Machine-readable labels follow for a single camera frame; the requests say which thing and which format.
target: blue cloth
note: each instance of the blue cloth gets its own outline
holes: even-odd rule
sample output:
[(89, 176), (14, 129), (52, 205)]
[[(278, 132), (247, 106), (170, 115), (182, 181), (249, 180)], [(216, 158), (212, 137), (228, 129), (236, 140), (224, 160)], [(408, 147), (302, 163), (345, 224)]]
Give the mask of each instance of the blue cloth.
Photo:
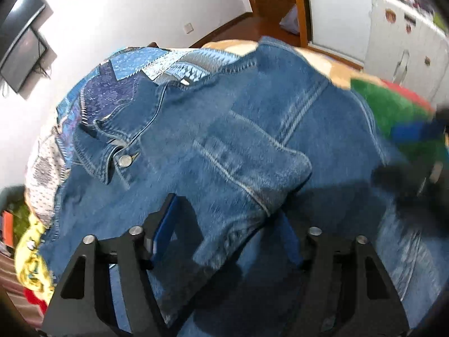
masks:
[(82, 123), (93, 125), (133, 99), (135, 85), (144, 74), (116, 80), (111, 62), (100, 66), (100, 75), (86, 83), (80, 95)]
[[(185, 196), (171, 244), (149, 273), (165, 321), (219, 272), (181, 336), (282, 331), (302, 279), (281, 206), (326, 232), (366, 235), (403, 300), (414, 302), (405, 303), (409, 316), (422, 318), (433, 298), (420, 303), (410, 285), (433, 292), (435, 274), (447, 279), (447, 244), (420, 253), (423, 233), (371, 184), (374, 168), (402, 157), (377, 133), (366, 102), (281, 42), (265, 38), (255, 52), (189, 86), (140, 77), (133, 100), (79, 126), (74, 146), (55, 224), (40, 246), (47, 265), (59, 277), (86, 234), (119, 236), (158, 210), (167, 193)], [(119, 164), (124, 155), (132, 158), (128, 167)], [(433, 256), (431, 273), (414, 273)], [(119, 326), (127, 329), (117, 268), (111, 283)]]
[(423, 142), (425, 140), (440, 139), (445, 129), (446, 122), (436, 119), (401, 123), (392, 127), (390, 138), (395, 143)]
[(178, 81), (187, 78), (193, 82), (210, 74), (210, 71), (203, 67), (188, 62), (176, 62), (165, 72), (175, 77)]
[(165, 54), (167, 51), (163, 49), (148, 47), (119, 54), (111, 59), (115, 77), (117, 80), (127, 78)]
[(100, 74), (98, 67), (95, 67), (86, 76), (84, 76), (78, 83), (73, 86), (73, 88), (67, 93), (67, 95), (61, 100), (59, 105), (56, 107), (58, 113), (58, 124), (61, 122), (62, 118), (69, 115), (69, 111), (72, 105), (79, 99), (79, 94), (84, 88), (86, 83), (93, 77)]

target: patchwork fabric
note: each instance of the patchwork fabric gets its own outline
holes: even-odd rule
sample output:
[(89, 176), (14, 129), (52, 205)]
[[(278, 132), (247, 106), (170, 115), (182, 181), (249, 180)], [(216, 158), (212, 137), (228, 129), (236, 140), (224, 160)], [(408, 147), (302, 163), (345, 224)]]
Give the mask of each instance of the patchwork fabric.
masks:
[(80, 94), (82, 123), (109, 116), (117, 107), (132, 100), (138, 76), (117, 81), (111, 63), (100, 66), (100, 75), (90, 80)]
[(234, 53), (202, 48), (187, 53), (179, 62), (192, 63), (209, 72), (216, 72), (221, 66), (233, 63), (239, 58), (240, 56)]
[(179, 81), (187, 79), (188, 81), (196, 82), (210, 74), (210, 71), (192, 63), (176, 62), (167, 70), (167, 73)]
[(72, 167), (73, 157), (73, 132), (81, 120), (81, 107), (79, 104), (79, 97), (70, 108), (65, 120), (58, 127), (58, 135), (56, 136), (56, 143), (58, 144), (61, 155), (64, 158), (66, 168)]
[(159, 48), (142, 48), (137, 51), (126, 52), (111, 59), (117, 80), (122, 80), (139, 72), (161, 56), (167, 54)]
[(50, 226), (54, 214), (54, 197), (61, 179), (67, 172), (56, 143), (57, 131), (37, 140), (25, 174), (27, 204), (30, 210), (46, 226)]
[(159, 57), (154, 62), (142, 69), (148, 78), (154, 81), (159, 75), (166, 71), (173, 63), (177, 62), (188, 51), (170, 51), (164, 56)]
[(164, 83), (167, 83), (169, 81), (175, 81), (177, 78), (175, 76), (172, 76), (165, 71), (163, 74), (160, 74), (155, 80), (154, 83), (158, 85), (163, 85)]
[(56, 107), (56, 111), (58, 113), (58, 124), (61, 124), (61, 121), (68, 115), (69, 110), (71, 109), (73, 103), (78, 100), (79, 93), (86, 85), (86, 83), (93, 77), (100, 74), (98, 67), (95, 67), (92, 71), (90, 71), (85, 77), (83, 77), (73, 88), (68, 92), (65, 98), (61, 100), (59, 105)]

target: tv screen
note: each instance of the tv screen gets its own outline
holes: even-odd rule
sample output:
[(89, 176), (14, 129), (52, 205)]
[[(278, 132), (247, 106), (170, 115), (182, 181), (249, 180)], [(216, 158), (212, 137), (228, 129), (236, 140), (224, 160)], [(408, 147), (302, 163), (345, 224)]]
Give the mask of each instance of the tv screen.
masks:
[(28, 28), (19, 38), (0, 70), (1, 76), (15, 92), (20, 90), (26, 77), (46, 49), (31, 28)]
[(0, 67), (14, 44), (44, 7), (43, 0), (17, 0), (6, 19), (0, 22)]

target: wooden door frame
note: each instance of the wooden door frame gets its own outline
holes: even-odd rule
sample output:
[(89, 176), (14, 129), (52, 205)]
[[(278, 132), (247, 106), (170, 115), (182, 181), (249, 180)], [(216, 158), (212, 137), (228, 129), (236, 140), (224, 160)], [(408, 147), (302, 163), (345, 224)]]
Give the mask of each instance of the wooden door frame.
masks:
[[(259, 10), (255, 0), (250, 0), (251, 9), (254, 16), (259, 16)], [(296, 0), (296, 8), (298, 9), (299, 23), (299, 40), (302, 48), (307, 48), (308, 42), (311, 41), (311, 19), (310, 13), (307, 16), (306, 8), (309, 8), (309, 2), (305, 0)]]
[(306, 7), (310, 9), (309, 1), (296, 0), (296, 8), (298, 10), (299, 40), (301, 41), (301, 48), (307, 48), (309, 41), (312, 41), (310, 11), (308, 14), (308, 18), (306, 14)]

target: green cloth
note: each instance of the green cloth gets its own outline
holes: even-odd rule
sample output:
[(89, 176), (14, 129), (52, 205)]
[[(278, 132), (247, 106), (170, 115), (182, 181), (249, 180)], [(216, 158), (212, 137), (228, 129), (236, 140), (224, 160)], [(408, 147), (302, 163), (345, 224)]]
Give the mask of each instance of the green cloth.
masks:
[(8, 204), (6, 211), (13, 215), (13, 241), (16, 246), (20, 238), (26, 232), (30, 223), (28, 217), (30, 216), (30, 209), (26, 206), (24, 199), (12, 201)]
[[(381, 133), (387, 138), (396, 124), (433, 118), (433, 113), (387, 88), (352, 79), (351, 89), (367, 101)], [(398, 144), (397, 147), (410, 161), (418, 158), (429, 162), (448, 161), (443, 135), (441, 139)]]
[(446, 28), (445, 21), (438, 12), (436, 12), (435, 15), (433, 16), (433, 23), (436, 26), (438, 26), (438, 28), (443, 30), (445, 33), (448, 31), (448, 29)]

